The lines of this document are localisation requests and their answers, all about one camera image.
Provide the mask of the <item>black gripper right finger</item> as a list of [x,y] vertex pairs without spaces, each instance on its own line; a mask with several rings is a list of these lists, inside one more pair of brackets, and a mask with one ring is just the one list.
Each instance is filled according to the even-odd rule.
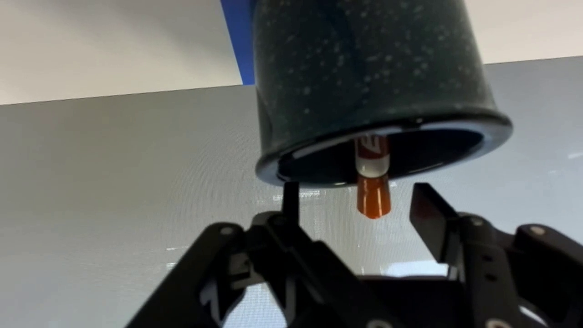
[[544,225],[504,234],[475,214],[455,212],[426,183],[413,187],[410,223],[466,289],[475,328],[533,328],[521,307],[548,328],[583,328],[583,247],[574,239]]

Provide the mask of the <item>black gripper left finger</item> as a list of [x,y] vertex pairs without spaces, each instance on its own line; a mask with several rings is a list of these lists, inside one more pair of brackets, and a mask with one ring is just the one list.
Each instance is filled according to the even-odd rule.
[[253,285],[269,289],[286,328],[400,328],[369,289],[298,225],[298,187],[282,208],[207,227],[125,328],[224,328]]

